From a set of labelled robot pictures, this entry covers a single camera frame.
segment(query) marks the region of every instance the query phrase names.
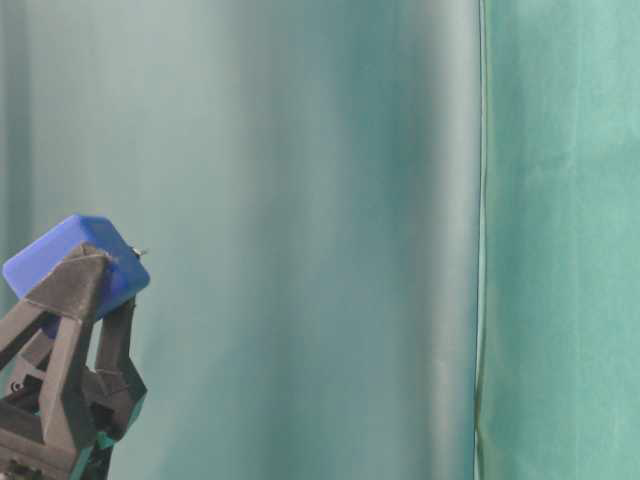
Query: green curtain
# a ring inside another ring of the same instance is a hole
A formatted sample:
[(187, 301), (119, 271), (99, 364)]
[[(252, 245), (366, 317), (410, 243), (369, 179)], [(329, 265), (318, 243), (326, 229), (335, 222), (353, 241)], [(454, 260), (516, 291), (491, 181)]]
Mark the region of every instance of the green curtain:
[(640, 4), (486, 0), (479, 473), (640, 475)]
[(73, 212), (150, 249), (114, 479), (470, 478), (477, 2), (0, 16), (3, 258)]

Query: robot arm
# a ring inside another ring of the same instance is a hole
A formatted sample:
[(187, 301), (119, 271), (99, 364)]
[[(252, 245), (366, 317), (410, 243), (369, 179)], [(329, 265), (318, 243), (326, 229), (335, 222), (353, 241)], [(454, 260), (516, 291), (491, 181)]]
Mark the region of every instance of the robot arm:
[[(16, 358), (0, 401), (0, 479), (107, 478), (113, 445), (146, 395), (129, 349), (135, 294), (148, 277), (114, 280), (126, 255), (113, 253), (77, 245), (0, 322), (0, 370)], [(131, 275), (130, 265), (121, 270)], [(86, 360), (101, 317), (93, 371)]]

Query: teal backdrop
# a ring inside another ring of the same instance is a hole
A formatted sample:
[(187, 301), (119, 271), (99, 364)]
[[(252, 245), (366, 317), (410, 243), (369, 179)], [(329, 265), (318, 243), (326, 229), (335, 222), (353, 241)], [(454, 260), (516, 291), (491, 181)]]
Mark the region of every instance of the teal backdrop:
[(478, 19), (0, 2), (3, 258), (74, 212), (150, 250), (112, 478), (470, 478)]
[(485, 3), (479, 473), (637, 478), (640, 4)]

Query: curtain fold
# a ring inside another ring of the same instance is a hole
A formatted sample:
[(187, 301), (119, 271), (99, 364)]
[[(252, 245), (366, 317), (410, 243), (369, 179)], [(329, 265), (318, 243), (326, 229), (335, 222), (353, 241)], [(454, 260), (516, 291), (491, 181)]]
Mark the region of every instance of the curtain fold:
[(73, 212), (150, 250), (113, 478), (470, 478), (475, 1), (0, 14), (3, 257)]

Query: blue foam block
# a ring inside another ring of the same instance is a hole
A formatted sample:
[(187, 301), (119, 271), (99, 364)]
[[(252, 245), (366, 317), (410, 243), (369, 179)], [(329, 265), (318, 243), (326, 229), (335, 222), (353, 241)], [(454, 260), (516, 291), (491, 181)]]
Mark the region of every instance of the blue foam block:
[(71, 250), (89, 243), (111, 257), (98, 318), (122, 305), (149, 284), (149, 274), (113, 224), (102, 217), (72, 215), (7, 260), (2, 274), (18, 297), (24, 297)]

